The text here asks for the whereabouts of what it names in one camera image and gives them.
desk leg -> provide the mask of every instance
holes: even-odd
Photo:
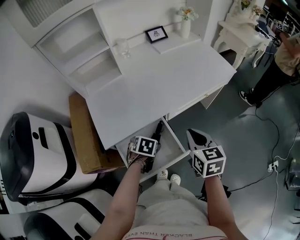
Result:
[[[244,50],[236,53],[235,61],[232,65],[234,69],[237,69],[240,66],[240,64],[242,63],[242,61],[246,55],[246,52],[247,52],[247,50],[244,49]]]
[[[254,57],[253,63],[252,63],[252,67],[255,68],[257,66],[257,62],[259,61],[259,59],[263,56],[263,54],[265,53],[266,50],[260,50],[256,56]]]
[[[219,36],[219,38],[216,40],[214,44],[214,49],[219,52],[220,45],[223,43],[224,39],[223,36]]]

power outlet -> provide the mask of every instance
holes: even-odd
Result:
[[[272,172],[274,167],[276,167],[276,169],[278,169],[278,161],[275,161],[274,163],[271,163],[269,164],[269,167],[268,167],[268,172]]]

person's arm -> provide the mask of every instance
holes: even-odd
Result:
[[[247,240],[236,226],[222,182],[218,176],[205,179],[208,219],[211,226],[221,229],[229,240]]]
[[[120,183],[102,225],[91,240],[121,240],[135,217],[141,164],[133,163]]]
[[[287,50],[289,51],[290,55],[293,58],[300,58],[300,45],[296,44],[295,46],[293,46],[290,41],[287,39],[286,35],[284,32],[281,32],[279,34],[283,44],[285,45],[285,47],[287,48]]]

picture frame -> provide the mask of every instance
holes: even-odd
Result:
[[[155,43],[160,40],[168,38],[167,33],[163,26],[155,27],[145,31],[147,37],[149,38],[150,43]]]

concrete floor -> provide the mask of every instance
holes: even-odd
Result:
[[[267,57],[264,56],[257,68],[251,67],[250,60],[244,60],[238,72],[207,110],[198,103],[169,121],[186,149],[186,130],[189,128],[210,134],[218,145],[222,145],[227,156],[222,182],[229,190],[241,188],[269,174],[267,167],[278,137],[276,127],[269,121],[263,122],[256,117],[245,116],[254,114],[255,108],[249,107],[238,95],[238,90],[248,90],[259,81],[268,67],[264,67]],[[232,61],[230,55],[225,58]],[[284,86],[257,110],[261,118],[271,118],[278,125],[280,140],[273,156],[285,158],[293,142],[300,120],[299,91],[300,85]],[[279,161],[279,172],[285,169],[292,158],[299,157],[299,147],[300,143],[296,141],[288,160]],[[180,175],[181,186],[200,195],[204,181],[195,177],[188,160],[189,157],[171,166],[168,169],[169,175]],[[292,224],[297,222],[296,216],[300,216],[300,213],[293,210],[297,196],[284,187],[284,176],[284,171],[278,175],[278,199],[267,237],[269,240],[294,240],[300,232],[299,226]],[[144,182],[143,190],[154,182],[155,178]],[[237,225],[247,238],[262,240],[265,237],[271,224],[275,197],[275,173],[257,184],[232,193],[229,201]]]

